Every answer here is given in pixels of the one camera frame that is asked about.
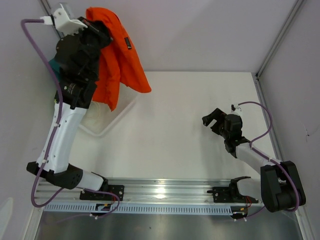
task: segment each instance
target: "white panel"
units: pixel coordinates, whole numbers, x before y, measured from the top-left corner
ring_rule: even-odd
[[[202,117],[232,103],[258,101],[250,73],[147,72],[152,92],[101,138],[79,130],[70,154],[75,166],[108,178],[232,179],[259,177],[225,150],[221,136]],[[253,139],[267,130],[262,110],[244,105],[243,134]],[[274,155],[269,137],[256,143]]]
[[[147,71],[257,72],[295,0],[68,0],[115,12]]]
[[[13,198],[12,216],[4,240],[22,239],[31,213],[30,193],[35,176],[26,171],[36,161],[53,117],[55,88],[21,27],[22,18],[44,13],[36,0],[0,2],[0,205]],[[28,25],[48,58],[57,37],[49,26]]]
[[[315,239],[320,239],[319,9],[320,1],[306,1],[261,81],[284,158],[297,165]]]

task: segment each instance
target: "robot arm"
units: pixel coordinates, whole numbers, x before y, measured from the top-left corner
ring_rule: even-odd
[[[216,120],[211,130],[224,138],[226,151],[247,163],[261,177],[260,180],[250,177],[232,179],[229,185],[230,192],[237,195],[239,199],[250,196],[261,200],[270,212],[293,208],[296,205],[295,191],[280,169],[282,167],[297,189],[299,205],[304,205],[306,196],[295,164],[291,161],[281,162],[273,158],[268,159],[267,154],[251,146],[250,141],[242,136],[241,109],[232,105],[231,110],[230,114],[226,114],[216,108],[211,114],[202,118],[203,124],[207,127],[213,120]]]
[[[54,116],[43,151],[37,161],[29,162],[27,171],[37,175],[45,163],[40,177],[49,183],[66,189],[82,188],[108,191],[108,180],[95,173],[69,164],[71,146],[78,126],[90,106],[99,77],[99,59],[102,48],[112,38],[102,22],[89,22],[83,17],[74,19],[65,3],[52,9],[52,16],[42,17],[44,24],[54,25],[65,37],[56,45],[55,61],[60,66],[62,109],[59,125],[59,96],[55,95]],[[47,146],[51,143],[48,157]]]

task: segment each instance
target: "purple cable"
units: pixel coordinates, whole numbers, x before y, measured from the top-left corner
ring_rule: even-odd
[[[260,135],[260,136],[258,136],[258,137],[256,137],[256,138],[254,138],[254,139],[250,142],[250,147],[251,147],[252,144],[253,144],[255,141],[257,141],[258,139],[263,138],[265,135],[267,135],[267,134],[271,131],[271,128],[272,128],[272,125],[273,125],[273,120],[272,120],[272,116],[271,116],[271,113],[269,112],[269,110],[268,110],[265,106],[263,106],[262,104],[260,104],[260,103],[258,103],[258,102],[255,102],[255,101],[244,101],[244,102],[239,103],[238,105],[240,106],[240,105],[244,105],[244,104],[256,104],[256,105],[260,106],[261,108],[263,108],[263,109],[268,113],[269,119],[270,119],[270,126],[269,126],[268,130],[267,130],[264,134],[262,134],[262,135]]]
[[[273,159],[270,159],[267,155],[265,155],[264,153],[260,152],[258,149],[254,148],[254,147],[252,146],[252,143],[253,143],[254,141],[256,141],[256,140],[258,140],[258,139],[261,139],[262,137],[264,137],[265,135],[267,135],[267,134],[271,131],[271,128],[272,128],[272,126],[273,126],[273,119],[272,119],[271,113],[269,112],[269,110],[268,110],[265,106],[263,106],[262,104],[260,104],[260,103],[258,103],[258,102],[255,102],[255,101],[244,101],[244,102],[239,103],[238,105],[240,106],[240,105],[244,105],[244,104],[256,104],[256,105],[259,105],[259,106],[262,107],[262,108],[267,112],[267,114],[269,115],[270,126],[269,126],[268,130],[267,130],[264,134],[262,134],[262,135],[256,137],[255,139],[253,139],[253,140],[250,142],[250,147],[251,147],[251,149],[252,149],[255,153],[257,153],[258,155],[260,155],[261,157],[263,157],[264,159],[266,159],[266,160],[268,160],[268,161],[270,160],[271,163],[277,165],[277,166],[281,169],[281,171],[283,172],[283,174],[285,175],[285,177],[288,179],[288,181],[289,181],[289,183],[290,183],[290,185],[291,185],[291,187],[293,188],[293,191],[294,191],[294,195],[295,195],[295,206],[294,206],[294,208],[292,208],[292,209],[287,209],[287,211],[288,211],[288,212],[295,212],[295,211],[298,209],[299,205],[300,205],[300,199],[299,199],[298,190],[297,190],[297,188],[296,188],[296,186],[295,186],[294,181],[293,181],[292,178],[289,176],[289,174],[287,173],[287,171],[286,171],[278,162],[276,162],[276,161],[273,160]]]
[[[251,215],[247,216],[247,217],[246,217],[246,219],[249,219],[249,218],[251,218],[251,217],[253,217],[253,216],[257,215],[257,214],[258,214],[258,213],[260,213],[263,209],[265,209],[265,207],[266,207],[266,206],[263,206],[261,209],[259,209],[259,210],[258,210],[258,211],[256,211],[255,213],[253,213],[253,214],[251,214]]]
[[[22,30],[25,34],[25,36],[28,38],[28,40],[30,41],[31,45],[33,46],[34,50],[38,53],[39,57],[41,58],[42,62],[44,63],[45,67],[48,69],[51,77],[53,78],[53,81],[54,81],[54,84],[56,86],[56,89],[57,89],[57,93],[58,93],[58,97],[59,97],[59,109],[58,109],[58,116],[56,118],[56,125],[53,130],[52,130],[52,133],[50,135],[50,138],[49,138],[49,141],[48,141],[48,144],[47,144],[47,147],[46,147],[46,150],[45,150],[45,153],[44,153],[44,160],[47,160],[48,159],[48,156],[49,156],[49,151],[51,149],[51,145],[52,145],[52,142],[54,140],[54,137],[55,137],[55,134],[56,134],[56,131],[57,131],[57,128],[58,128],[58,125],[60,123],[60,120],[61,120],[61,117],[62,117],[62,108],[63,108],[63,96],[62,96],[62,91],[61,91],[61,88],[60,88],[60,85],[59,85],[59,80],[57,79],[54,71],[52,70],[50,64],[48,63],[45,55],[43,54],[43,52],[40,50],[40,48],[38,47],[38,45],[36,44],[35,40],[32,38],[32,36],[30,35],[29,31],[27,30],[27,27],[26,27],[26,24],[27,23],[44,23],[45,21],[42,20],[42,19],[23,19],[21,20],[21,27],[22,27]],[[37,204],[36,203],[36,200],[35,200],[35,192],[36,192],[36,189],[37,189],[37,185],[38,185],[38,181],[39,181],[39,178],[40,178],[40,175],[41,175],[41,172],[42,170],[44,169],[46,163],[42,163],[41,166],[40,166],[40,169],[35,177],[35,180],[34,180],[34,183],[33,183],[33,186],[32,186],[32,191],[31,191],[31,202],[32,202],[32,205],[36,208],[41,208],[41,207],[44,207],[46,206],[48,203],[50,203],[57,195],[58,193],[60,193],[62,191],[63,188],[60,188],[47,202],[43,203],[43,204]]]

